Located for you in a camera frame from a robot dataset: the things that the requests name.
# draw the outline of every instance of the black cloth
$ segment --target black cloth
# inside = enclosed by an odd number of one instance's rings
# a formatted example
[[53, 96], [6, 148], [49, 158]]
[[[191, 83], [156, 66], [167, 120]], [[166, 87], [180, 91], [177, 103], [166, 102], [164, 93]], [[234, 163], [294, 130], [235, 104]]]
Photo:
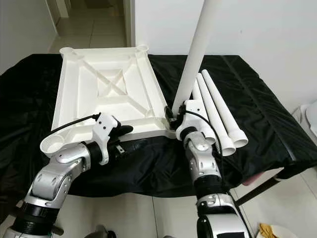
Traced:
[[[149, 55], [171, 107], [186, 56]], [[52, 124], [62, 58], [31, 55], [0, 76], [0, 222], [26, 194], [48, 159], [39, 144]], [[224, 158], [230, 187], [269, 169], [288, 178], [317, 164], [317, 148], [275, 95], [239, 56], [205, 56], [207, 69], [249, 143]], [[125, 155], [83, 173], [70, 194], [160, 197], [193, 195], [182, 143], [154, 137], [121, 143]]]

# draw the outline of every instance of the yellow cloth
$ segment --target yellow cloth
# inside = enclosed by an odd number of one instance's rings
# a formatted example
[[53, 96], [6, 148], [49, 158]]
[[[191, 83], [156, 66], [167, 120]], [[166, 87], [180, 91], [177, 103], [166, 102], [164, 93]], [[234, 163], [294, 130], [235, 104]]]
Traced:
[[272, 227], [268, 224], [260, 223], [260, 233], [264, 238], [278, 238], [273, 234]]

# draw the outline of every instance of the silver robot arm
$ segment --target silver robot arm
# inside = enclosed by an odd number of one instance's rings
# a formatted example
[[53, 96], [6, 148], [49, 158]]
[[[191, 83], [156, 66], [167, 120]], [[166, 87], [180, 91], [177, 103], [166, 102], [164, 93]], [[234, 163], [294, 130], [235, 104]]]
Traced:
[[198, 121], [193, 122], [192, 117], [184, 116], [192, 111], [187, 105], [185, 103], [180, 109], [181, 117], [177, 120], [181, 124], [177, 125], [176, 133], [183, 141], [196, 192], [198, 238], [249, 238], [233, 199], [223, 187], [210, 141], [203, 132], [197, 131]]
[[119, 127], [121, 124], [113, 116], [101, 114], [93, 127], [93, 142], [79, 143], [54, 153], [49, 164], [36, 175], [4, 238], [51, 237], [71, 183], [91, 167], [108, 163], [107, 143], [111, 132]]

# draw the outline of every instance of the black wire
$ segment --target black wire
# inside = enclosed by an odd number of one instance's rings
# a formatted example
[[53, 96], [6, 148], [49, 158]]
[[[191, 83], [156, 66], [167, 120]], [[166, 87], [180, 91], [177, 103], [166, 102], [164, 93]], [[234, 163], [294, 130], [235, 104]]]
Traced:
[[70, 123], [67, 123], [67, 124], [65, 124], [65, 125], [62, 125], [62, 126], [56, 128], [56, 129], [50, 131], [50, 132], [46, 135], [46, 137], [49, 136], [49, 135], [54, 134], [55, 132], [57, 132], [57, 131], [59, 131], [59, 130], [64, 129], [64, 128], [70, 126], [70, 125], [74, 125], [74, 124], [76, 124], [76, 123], [82, 122], [82, 121], [84, 121], [84, 120], [88, 120], [88, 119], [90, 119], [90, 118], [93, 118], [93, 119], [95, 119], [95, 120], [97, 121], [97, 119], [98, 119], [99, 116], [100, 116], [100, 113], [99, 113], [99, 114], [90, 115], [90, 116], [87, 116], [87, 117], [84, 117], [84, 118], [77, 119], [77, 120], [75, 120], [75, 121], [72, 121], [72, 122], [70, 122]]
[[225, 186], [225, 178], [224, 178], [224, 170], [223, 170], [223, 155], [222, 155], [222, 147], [221, 147], [221, 143], [220, 143], [220, 140], [219, 140], [219, 136], [216, 132], [216, 130], [214, 129], [214, 127], [211, 125], [211, 123], [206, 119], [204, 118], [202, 115], [199, 115], [198, 113], [194, 113], [194, 112], [191, 112], [191, 111], [185, 111], [184, 113], [188, 113], [188, 114], [192, 114], [192, 115], [195, 115], [197, 117], [199, 117], [200, 119], [202, 119], [203, 121], [205, 121], [209, 126], [210, 128], [213, 130], [215, 136], [216, 136], [216, 139], [218, 141], [218, 145], [219, 145], [219, 156], [220, 156], [220, 159], [221, 159], [221, 176], [222, 176], [222, 185]]

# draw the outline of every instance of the white pvc pipe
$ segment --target white pvc pipe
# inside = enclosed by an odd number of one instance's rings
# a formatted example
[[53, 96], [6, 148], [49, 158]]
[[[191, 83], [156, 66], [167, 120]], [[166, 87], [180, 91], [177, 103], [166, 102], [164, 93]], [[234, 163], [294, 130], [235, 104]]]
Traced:
[[[197, 81], [195, 81], [194, 87], [193, 87], [193, 99], [203, 101], [202, 95], [199, 90], [199, 86]], [[199, 114], [202, 115], [206, 120], [208, 120], [207, 112], [205, 107], [200, 109]], [[214, 131], [211, 129], [211, 127], [203, 120], [199, 121], [199, 128], [197, 128], [199, 131], [202, 131], [206, 137], [206, 140], [210, 143], [210, 145], [214, 144], [216, 141], [216, 136], [214, 134]]]
[[232, 139], [234, 146], [240, 148], [248, 144], [248, 138], [245, 133], [239, 128], [237, 122], [232, 116], [227, 104], [219, 93], [216, 85], [210, 77], [207, 70], [202, 71], [205, 83], [209, 89], [212, 99], [217, 107], [220, 117], [224, 123], [224, 126], [228, 132], [229, 137]]
[[186, 59], [185, 67], [174, 99], [172, 112], [177, 115], [179, 107], [188, 100], [193, 90], [196, 75], [206, 52], [214, 12], [221, 0], [205, 0], [198, 20], [195, 35]]
[[236, 151], [236, 148], [234, 147], [232, 140], [229, 138], [226, 132], [226, 129], [224, 128], [222, 124], [217, 108], [212, 101], [211, 95], [209, 93], [209, 90], [205, 84], [204, 78], [201, 73], [197, 75], [197, 82], [203, 97], [203, 102], [205, 104], [209, 121], [211, 122], [212, 126], [214, 127], [214, 129], [216, 130], [219, 136], [220, 141], [216, 141], [217, 149], [219, 151], [218, 143], [220, 143], [222, 147], [222, 155], [223, 156], [232, 155]]

